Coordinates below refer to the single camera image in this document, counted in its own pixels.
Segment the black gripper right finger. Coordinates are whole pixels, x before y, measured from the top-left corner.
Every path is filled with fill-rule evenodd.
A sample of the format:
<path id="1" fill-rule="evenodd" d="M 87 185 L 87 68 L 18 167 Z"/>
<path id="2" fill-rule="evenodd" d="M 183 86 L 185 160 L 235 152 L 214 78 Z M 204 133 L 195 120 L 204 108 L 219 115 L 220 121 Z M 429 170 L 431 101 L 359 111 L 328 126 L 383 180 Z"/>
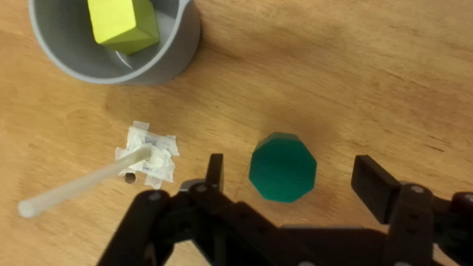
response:
<path id="1" fill-rule="evenodd" d="M 352 189 L 387 225 L 383 263 L 433 266 L 433 245 L 460 266 L 473 266 L 473 194 L 436 197 L 423 185 L 399 182 L 369 155 L 356 155 Z"/>

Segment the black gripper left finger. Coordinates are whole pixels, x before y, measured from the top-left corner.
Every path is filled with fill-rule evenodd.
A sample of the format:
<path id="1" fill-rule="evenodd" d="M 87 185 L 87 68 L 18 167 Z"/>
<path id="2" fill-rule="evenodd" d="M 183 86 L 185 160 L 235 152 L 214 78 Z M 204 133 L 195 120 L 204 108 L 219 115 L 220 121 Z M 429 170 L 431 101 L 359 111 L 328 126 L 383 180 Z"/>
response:
<path id="1" fill-rule="evenodd" d="M 211 154 L 202 180 L 176 195 L 134 197 L 97 266 L 164 266 L 174 245 L 191 241 L 211 266 L 276 266 L 272 226 L 222 194 L 223 155 Z"/>

